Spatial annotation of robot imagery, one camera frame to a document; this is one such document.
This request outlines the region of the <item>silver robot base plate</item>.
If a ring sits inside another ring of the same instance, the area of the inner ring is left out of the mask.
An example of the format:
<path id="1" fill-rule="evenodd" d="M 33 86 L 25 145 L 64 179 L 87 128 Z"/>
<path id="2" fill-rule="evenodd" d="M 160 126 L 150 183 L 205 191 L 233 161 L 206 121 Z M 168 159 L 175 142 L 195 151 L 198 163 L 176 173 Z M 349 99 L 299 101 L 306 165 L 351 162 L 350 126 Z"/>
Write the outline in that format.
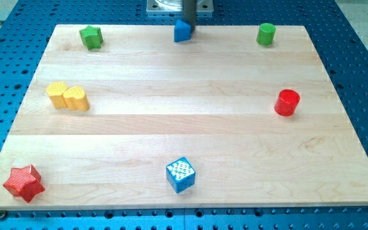
<path id="1" fill-rule="evenodd" d="M 180 13 L 182 0 L 147 0 L 146 12 L 148 14 Z M 212 13 L 214 11 L 213 0 L 197 0 L 197 13 Z"/>

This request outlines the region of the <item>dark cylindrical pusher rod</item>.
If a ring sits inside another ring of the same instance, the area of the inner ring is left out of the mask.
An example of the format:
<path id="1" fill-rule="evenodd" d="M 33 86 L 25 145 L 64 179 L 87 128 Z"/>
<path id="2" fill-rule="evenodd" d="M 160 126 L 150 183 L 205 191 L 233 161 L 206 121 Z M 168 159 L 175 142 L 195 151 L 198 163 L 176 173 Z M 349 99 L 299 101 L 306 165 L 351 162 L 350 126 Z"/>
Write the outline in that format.
<path id="1" fill-rule="evenodd" d="M 195 31 L 197 12 L 197 0 L 182 0 L 183 21 L 190 25 L 190 30 Z"/>

